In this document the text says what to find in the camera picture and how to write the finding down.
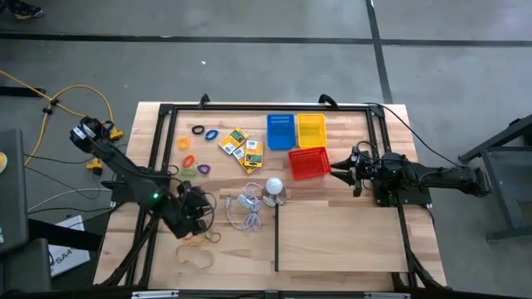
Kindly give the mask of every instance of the wooden tabletop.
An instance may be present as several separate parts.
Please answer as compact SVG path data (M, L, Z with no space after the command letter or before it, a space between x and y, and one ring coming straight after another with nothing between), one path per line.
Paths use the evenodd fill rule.
M146 166L159 110L158 102L138 105L131 130L127 156ZM389 105L406 123L404 105ZM392 289L389 272L406 272L404 248L397 210L374 204L371 191L363 190L354 198L348 187L331 175L314 179L293 180L287 151L272 151L265 146L264 166L246 174L233 156L227 155L218 142L235 127L242 128L251 140L267 144L267 111L180 111L174 141L181 136L191 138L188 149L173 146L170 164L181 166L187 154L200 164L209 164L208 176L192 179L217 199L213 230L222 238L218 243L204 241L197 256L212 253L214 262L205 269L180 264L175 249L183 242L163 224L159 226L155 245L150 288L237 289L237 290L318 290L318 291L385 291ZM369 140L366 116L358 112L327 111L328 158L333 162L346 159L359 140ZM386 113L392 150L417 161L411 132L391 113ZM161 144L165 143L168 120ZM194 125L217 129L213 142L192 135ZM379 152L380 128L374 121ZM160 164L163 146L160 147ZM279 207L279 272L273 270L274 210L265 205L259 210L262 227L254 232L241 232L227 219L226 199L232 198L230 214L241 220L246 209L236 202L248 182L264 186L266 180L278 177L287 191L287 202ZM138 206L123 205L110 218L96 271L95 283L102 282L121 262L131 247ZM411 247L425 268L441 284L446 284L436 235L430 215L421 207L405 207ZM144 262L144 251L137 265L137 277Z

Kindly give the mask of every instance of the blue basket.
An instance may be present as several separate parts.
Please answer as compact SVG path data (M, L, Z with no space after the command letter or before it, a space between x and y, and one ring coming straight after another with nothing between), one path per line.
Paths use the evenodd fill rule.
M268 147L271 150L291 150L296 146L296 126L293 115L268 115Z

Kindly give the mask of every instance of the gray floor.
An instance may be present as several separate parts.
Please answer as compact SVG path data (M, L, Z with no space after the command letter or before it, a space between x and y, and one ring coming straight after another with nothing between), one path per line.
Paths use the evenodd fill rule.
M371 38L363 0L37 1L48 16L0 30L208 37ZM374 0L382 38L530 40L532 2L526 0ZM455 158L532 111L532 52L508 47L384 47L393 101L406 104L412 126L442 154ZM382 102L373 46L0 41L0 68L49 90L95 86L110 99L116 123L129 134L140 100L314 102L328 93L341 102ZM0 77L0 85L15 86ZM63 96L65 105L106 118L88 91ZM44 100L0 98L0 129L23 130L26 151L39 133ZM39 155L86 157L68 140L77 118L58 111ZM424 164L447 165L421 144ZM95 185L84 165L32 161L76 188ZM27 172L28 205L67 188ZM457 290L532 297L532 238L487 244L504 228L493 197L432 190L436 233L448 283ZM54 206L99 208L72 195ZM60 221L73 212L36 218Z

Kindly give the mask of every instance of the plastic basket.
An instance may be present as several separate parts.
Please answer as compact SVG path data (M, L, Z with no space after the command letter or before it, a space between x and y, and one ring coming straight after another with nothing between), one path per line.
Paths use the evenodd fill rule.
M296 146L293 115L268 115L268 147L271 150L291 150Z
M306 179L331 172L329 158L324 147L298 149L288 152L293 179Z
M327 146L325 115L298 114L298 141L300 148Z

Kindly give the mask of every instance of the light bulb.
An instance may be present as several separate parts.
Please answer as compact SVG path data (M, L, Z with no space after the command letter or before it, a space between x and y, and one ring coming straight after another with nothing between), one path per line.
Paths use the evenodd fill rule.
M283 182L279 178L271 178L266 182L266 191L271 195L280 194L283 191Z

